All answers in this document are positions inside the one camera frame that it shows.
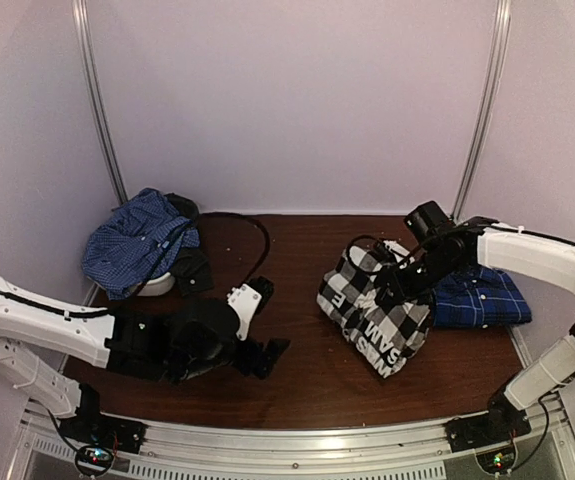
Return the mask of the blue plaid shirt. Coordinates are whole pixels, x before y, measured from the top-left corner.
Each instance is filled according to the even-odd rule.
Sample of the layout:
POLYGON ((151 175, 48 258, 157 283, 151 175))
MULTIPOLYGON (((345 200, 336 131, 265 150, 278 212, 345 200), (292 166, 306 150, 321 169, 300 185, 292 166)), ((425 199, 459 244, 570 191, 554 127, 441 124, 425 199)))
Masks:
POLYGON ((504 271, 487 267, 458 270, 433 289, 438 328, 489 328, 530 323, 532 312, 504 271))

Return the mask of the black white checkered shirt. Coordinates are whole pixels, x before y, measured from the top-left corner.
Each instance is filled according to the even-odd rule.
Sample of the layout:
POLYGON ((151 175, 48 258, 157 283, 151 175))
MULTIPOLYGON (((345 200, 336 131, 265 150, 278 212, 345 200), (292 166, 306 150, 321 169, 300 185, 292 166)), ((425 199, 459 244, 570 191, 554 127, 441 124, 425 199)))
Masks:
POLYGON ((416 355, 431 325, 430 305, 424 300, 395 306, 376 303, 378 287, 369 274, 407 253, 394 240, 371 249, 353 246, 324 274, 316 298, 343 338, 383 379, 398 373, 416 355))

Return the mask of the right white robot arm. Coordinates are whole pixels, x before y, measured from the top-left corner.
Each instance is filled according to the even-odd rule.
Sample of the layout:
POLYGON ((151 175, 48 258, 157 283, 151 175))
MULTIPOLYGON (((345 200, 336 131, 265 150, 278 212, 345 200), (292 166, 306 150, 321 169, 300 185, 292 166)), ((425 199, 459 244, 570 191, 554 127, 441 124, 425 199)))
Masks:
POLYGON ((525 288, 537 314, 550 312, 542 293, 568 314, 560 338, 514 375, 489 402, 480 419, 486 440, 502 440, 518 424, 518 411, 562 389, 575 377, 575 241, 484 217, 461 224, 411 222, 418 245, 376 273, 379 297, 392 304, 411 301, 460 267, 482 266, 506 272, 525 288))

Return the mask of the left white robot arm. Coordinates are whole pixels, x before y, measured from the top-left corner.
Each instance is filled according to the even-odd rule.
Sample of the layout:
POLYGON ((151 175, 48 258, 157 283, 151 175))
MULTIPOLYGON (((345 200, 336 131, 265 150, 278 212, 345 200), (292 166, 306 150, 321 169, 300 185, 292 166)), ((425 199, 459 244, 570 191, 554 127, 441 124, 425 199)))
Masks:
POLYGON ((150 315, 121 304, 90 308, 23 290, 0 276, 0 373, 54 417, 70 420, 90 444, 111 433, 91 386, 56 372, 31 346, 59 351, 94 367, 148 381, 179 384, 221 366, 267 378, 290 345, 254 340, 249 330, 273 293, 258 277, 226 298, 200 298, 180 310, 150 315))

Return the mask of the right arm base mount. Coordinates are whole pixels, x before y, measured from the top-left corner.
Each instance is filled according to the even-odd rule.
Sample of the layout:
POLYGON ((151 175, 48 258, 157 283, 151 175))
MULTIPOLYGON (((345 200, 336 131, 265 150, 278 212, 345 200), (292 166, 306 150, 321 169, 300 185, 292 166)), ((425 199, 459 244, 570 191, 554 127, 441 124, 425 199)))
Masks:
POLYGON ((453 453, 506 443, 531 432, 529 421, 522 416, 506 424, 494 419, 489 412, 453 418, 444 428, 453 453))

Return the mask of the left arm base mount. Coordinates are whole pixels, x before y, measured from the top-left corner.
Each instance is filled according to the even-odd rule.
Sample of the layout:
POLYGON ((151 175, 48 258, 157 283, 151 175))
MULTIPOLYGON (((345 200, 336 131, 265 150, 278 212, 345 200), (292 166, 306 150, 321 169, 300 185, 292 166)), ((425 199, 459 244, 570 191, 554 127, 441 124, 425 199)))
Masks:
POLYGON ((142 422, 103 413, 78 413, 61 419, 59 424, 65 438, 131 454, 140 452, 146 429, 142 422))

